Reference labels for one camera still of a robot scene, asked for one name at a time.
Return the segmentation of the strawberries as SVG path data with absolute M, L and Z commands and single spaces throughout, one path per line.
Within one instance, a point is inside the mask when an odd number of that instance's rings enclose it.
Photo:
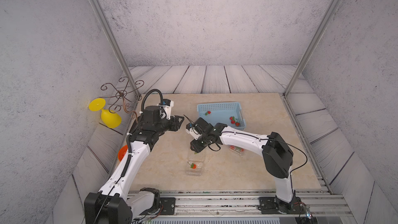
M 193 169 L 193 170 L 195 170 L 198 167 L 198 165 L 194 162 L 188 162 L 188 164 L 190 166 L 190 169 Z
M 237 146 L 230 146 L 230 150 L 232 150 L 235 153 L 242 154 L 245 150 L 243 148 L 237 147 Z

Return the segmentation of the light blue perforated basket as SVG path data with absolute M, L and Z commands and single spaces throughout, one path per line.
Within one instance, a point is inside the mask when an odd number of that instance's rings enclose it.
M 211 114 L 205 116 L 205 112 L 207 111 L 211 111 Z M 199 118 L 203 118 L 205 121 L 212 125 L 216 125 L 217 123 L 223 123 L 237 130 L 244 130 L 246 128 L 246 120 L 243 118 L 242 107 L 239 102 L 198 104 L 197 112 Z M 231 116 L 239 119 L 239 127 L 231 124 Z

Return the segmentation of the clear clamshell container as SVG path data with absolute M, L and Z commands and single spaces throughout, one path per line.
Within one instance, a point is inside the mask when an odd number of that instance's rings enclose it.
M 185 173 L 192 176 L 201 176 L 204 171 L 206 152 L 188 151 Z
M 240 157 L 242 157 L 245 154 L 245 150 L 238 146 L 230 145 L 229 150 L 232 151 L 233 153 L 239 155 Z

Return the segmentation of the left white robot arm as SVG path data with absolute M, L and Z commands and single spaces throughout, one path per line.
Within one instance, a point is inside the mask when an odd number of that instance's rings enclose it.
M 160 193 L 143 188 L 128 198 L 130 186 L 159 137 L 180 129 L 184 118 L 171 114 L 173 104 L 148 106 L 141 111 L 138 123 L 126 137 L 127 152 L 109 180 L 97 193 L 84 201 L 87 224 L 130 224 L 142 213 L 156 215 L 161 211 Z

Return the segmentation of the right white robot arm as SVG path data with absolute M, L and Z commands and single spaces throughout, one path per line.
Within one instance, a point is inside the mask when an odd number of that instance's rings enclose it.
M 298 213 L 296 207 L 304 205 L 293 188 L 292 172 L 308 163 L 307 154 L 284 141 L 279 133 L 253 134 L 232 128 L 224 123 L 212 125 L 203 118 L 186 125 L 186 132 L 193 137 L 190 149 L 200 153 L 216 145 L 235 146 L 251 151 L 263 158 L 267 172 L 274 177 L 276 195 L 272 207 L 260 207 L 261 211 L 277 211 L 281 214 Z

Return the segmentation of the strawberry cluster right in basket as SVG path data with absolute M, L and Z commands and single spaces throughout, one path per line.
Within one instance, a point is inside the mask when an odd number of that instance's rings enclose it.
M 234 116 L 231 116 L 231 117 L 230 117 L 230 122 L 231 122 L 232 125 L 234 125 L 234 126 L 236 126 L 236 127 L 239 127 L 239 126 L 240 126 L 239 119 L 235 118 Z

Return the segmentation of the orange plastic bowl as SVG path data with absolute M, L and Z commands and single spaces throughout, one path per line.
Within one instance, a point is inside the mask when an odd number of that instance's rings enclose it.
M 118 152 L 118 160 L 119 162 L 122 161 L 122 159 L 124 158 L 125 154 L 128 152 L 128 146 L 124 145 Z

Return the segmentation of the yellow plastic goblet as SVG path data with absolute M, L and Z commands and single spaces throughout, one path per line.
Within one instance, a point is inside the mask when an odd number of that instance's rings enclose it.
M 120 126 L 122 122 L 122 118 L 115 111 L 110 111 L 105 109 L 106 100 L 103 98 L 94 99 L 89 103 L 89 110 L 92 112 L 101 111 L 101 120 L 102 122 L 111 129 L 114 129 Z

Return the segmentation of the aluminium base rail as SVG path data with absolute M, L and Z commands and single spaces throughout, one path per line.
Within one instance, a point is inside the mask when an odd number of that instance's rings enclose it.
M 137 224 L 355 224 L 341 195 L 298 191 L 282 214 L 273 191 L 162 191 L 160 211 L 134 217 Z

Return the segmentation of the aluminium frame post left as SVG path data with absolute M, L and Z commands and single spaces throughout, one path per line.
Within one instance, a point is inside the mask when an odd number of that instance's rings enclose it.
M 130 69 L 127 66 L 127 63 L 126 63 L 126 61 L 124 59 L 124 56 L 123 56 L 123 53 L 122 53 L 122 51 L 121 51 L 121 49 L 120 49 L 120 47 L 118 45 L 118 42 L 117 42 L 117 40 L 116 40 L 116 38 L 115 38 L 115 36 L 114 36 L 114 34 L 112 32 L 112 28 L 111 28 L 109 22 L 107 21 L 107 18 L 105 16 L 105 13 L 104 13 L 104 11 L 102 9 L 102 6 L 101 6 L 99 0 L 89 0 L 89 2 L 90 2 L 91 6 L 92 6 L 92 8 L 94 10 L 94 13 L 95 13 L 97 19 L 100 22 L 100 25 L 101 25 L 101 27 L 103 29 L 103 32 L 104 32 L 104 34 L 105 34 L 105 36 L 106 36 L 106 38 L 107 38 L 107 40 L 108 40 L 113 52 L 115 54 L 115 57 L 116 57 L 119 65 L 122 68 L 123 73 L 129 79 L 129 84 L 130 84 L 130 86 L 133 89 L 134 95 L 137 96 L 137 97 L 140 97 L 141 94 L 138 91 L 138 88 L 137 88 L 137 86 L 135 84 L 135 80 L 133 79 L 133 77 L 131 75 Z

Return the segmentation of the aluminium frame post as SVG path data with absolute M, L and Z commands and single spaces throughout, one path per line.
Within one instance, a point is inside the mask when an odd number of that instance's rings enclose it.
M 309 45 L 307 46 L 307 48 L 305 49 L 305 52 L 303 53 L 289 83 L 287 88 L 285 89 L 283 96 L 285 99 L 288 98 L 289 94 L 292 93 L 292 90 L 294 88 L 294 86 L 296 85 L 296 82 L 299 79 L 299 76 L 301 75 L 301 73 L 304 71 L 304 68 L 306 67 L 306 65 L 308 64 L 313 52 L 315 51 L 318 43 L 320 42 L 325 30 L 328 27 L 329 22 L 331 21 L 331 19 L 333 18 L 334 14 L 336 13 L 336 11 L 338 10 L 338 7 L 340 5 L 340 3 L 342 2 L 342 0 L 331 0 L 328 7 L 326 8 L 321 21 L 311 39 L 311 41 L 309 42 Z
M 105 13 L 104 13 L 104 11 L 102 9 L 102 6 L 101 6 L 99 0 L 89 0 L 89 2 L 90 2 L 91 6 L 92 6 L 92 8 L 94 10 L 94 13 L 95 13 L 97 19 L 100 22 L 100 25 L 101 25 L 101 27 L 103 29 L 103 32 L 104 32 L 104 34 L 105 34 L 105 36 L 106 36 L 106 38 L 107 38 L 107 40 L 108 40 L 113 52 L 115 54 L 115 57 L 116 57 L 119 65 L 122 68 L 123 73 L 129 79 L 129 84 L 130 84 L 130 86 L 133 89 L 134 95 L 137 96 L 137 97 L 140 97 L 141 94 L 138 91 L 138 88 L 137 88 L 137 86 L 135 84 L 135 80 L 133 79 L 133 77 L 131 75 L 130 69 L 127 66 L 127 63 L 126 63 L 126 61 L 124 59 L 124 56 L 123 56 L 123 53 L 122 53 L 122 51 L 121 51 L 121 49 L 120 49 L 120 47 L 118 45 L 118 42 L 117 42 L 117 40 L 116 40 L 116 38 L 115 38 L 115 36 L 114 36 L 114 34 L 112 32 L 112 28 L 111 28 L 109 22 L 107 21 L 107 18 L 105 16 Z

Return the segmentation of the aluminium frame post right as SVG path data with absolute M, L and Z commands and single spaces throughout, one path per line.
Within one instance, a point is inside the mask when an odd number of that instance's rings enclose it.
M 336 11 L 338 10 L 338 7 L 340 5 L 340 3 L 342 2 L 342 0 L 331 0 L 328 7 L 326 8 L 321 21 L 311 39 L 311 41 L 309 42 L 309 45 L 307 46 L 307 48 L 305 49 L 305 52 L 303 53 L 289 83 L 287 88 L 285 89 L 283 96 L 285 99 L 288 98 L 289 94 L 292 93 L 292 90 L 294 88 L 294 86 L 296 85 L 296 82 L 299 79 L 299 76 L 301 75 L 301 73 L 304 71 L 304 68 L 306 67 L 306 65 L 308 64 L 313 52 L 315 51 L 318 43 L 320 42 L 325 30 L 328 27 L 329 22 L 331 21 L 331 19 L 333 18 L 334 14 L 336 13 Z

